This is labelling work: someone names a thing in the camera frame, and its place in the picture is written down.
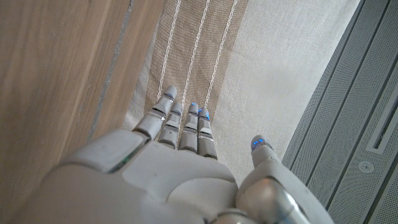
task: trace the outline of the robot finger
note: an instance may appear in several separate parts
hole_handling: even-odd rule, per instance
[[[196,103],[189,106],[178,149],[198,152],[198,105]]]
[[[178,102],[174,103],[163,130],[160,133],[158,142],[164,143],[172,149],[176,148],[181,114],[181,104]]]
[[[148,136],[149,140],[154,140],[162,128],[163,121],[169,113],[176,96],[177,89],[174,86],[168,87],[133,131],[141,132]]]
[[[217,152],[211,134],[209,111],[206,108],[199,109],[198,155],[217,160]]]

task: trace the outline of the white stripe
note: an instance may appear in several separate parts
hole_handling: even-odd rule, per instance
[[[185,80],[185,87],[184,87],[184,93],[182,95],[182,111],[184,111],[184,105],[185,105],[185,97],[187,95],[187,89],[188,89],[188,85],[189,85],[189,78],[191,76],[191,71],[192,71],[192,65],[193,65],[193,61],[195,59],[195,54],[197,52],[197,48],[198,48],[198,43],[199,43],[199,38],[200,38],[200,34],[201,34],[201,29],[203,27],[203,23],[205,21],[205,17],[206,17],[206,13],[207,13],[207,8],[209,6],[209,2],[210,0],[207,0],[206,2],[206,6],[205,9],[203,10],[203,15],[201,17],[200,20],[200,25],[199,25],[199,30],[198,30],[198,34],[197,34],[197,39],[195,41],[195,45],[193,46],[193,51],[192,51],[192,56],[191,56],[191,62],[189,64],[189,69],[188,69],[188,74],[187,74],[187,79]]]
[[[172,27],[170,29],[169,39],[167,41],[166,53],[164,55],[164,60],[163,60],[162,75],[160,76],[160,83],[159,83],[158,92],[157,92],[158,100],[162,94],[162,84],[163,84],[163,79],[164,79],[164,73],[166,71],[167,59],[169,57],[170,45],[172,43],[175,21],[177,20],[178,10],[180,10],[180,3],[181,3],[181,0],[177,0],[177,5],[175,7],[175,12],[174,12],[174,16],[173,16],[173,23],[172,23]]]
[[[221,51],[223,50],[224,41],[225,41],[225,38],[226,38],[226,33],[228,32],[228,28],[229,28],[229,25],[231,23],[232,15],[234,14],[234,10],[235,10],[235,6],[236,6],[237,2],[238,2],[238,0],[234,0],[234,4],[232,5],[231,12],[229,13],[228,21],[226,22],[224,35],[223,35],[223,38],[221,39],[220,47],[218,49],[216,63],[214,64],[213,74],[211,75],[210,86],[209,86],[209,89],[207,91],[205,107],[207,106],[207,103],[209,102],[211,88],[213,87],[214,77],[216,76],[216,72],[217,72],[218,61],[220,60],[220,55],[221,55]]]

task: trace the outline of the wooden surface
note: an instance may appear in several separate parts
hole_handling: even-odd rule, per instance
[[[120,127],[162,5],[0,1],[0,223],[62,157]]]

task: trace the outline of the ventilation slot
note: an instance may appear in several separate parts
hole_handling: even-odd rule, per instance
[[[373,132],[373,135],[366,148],[369,152],[381,155],[386,148],[387,142],[391,137],[392,131],[398,123],[398,85],[394,88],[390,100],[388,101],[383,114]]]

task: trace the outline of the white robotic hand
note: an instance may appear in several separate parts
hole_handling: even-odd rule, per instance
[[[177,144],[176,94],[169,87],[132,131],[115,130],[66,158],[13,222],[333,223],[262,136],[239,190],[217,161],[206,108],[190,105]]]

